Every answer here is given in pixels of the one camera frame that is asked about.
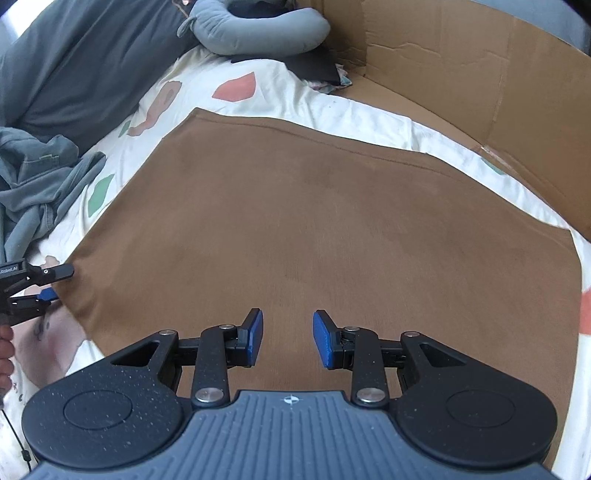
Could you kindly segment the person left hand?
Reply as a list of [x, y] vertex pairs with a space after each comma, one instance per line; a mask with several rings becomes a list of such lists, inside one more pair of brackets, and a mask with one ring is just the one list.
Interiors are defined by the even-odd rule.
[[10, 376], [14, 372], [14, 365], [11, 358], [15, 355], [13, 345], [14, 332], [9, 325], [0, 327], [0, 393], [4, 398], [12, 388]]

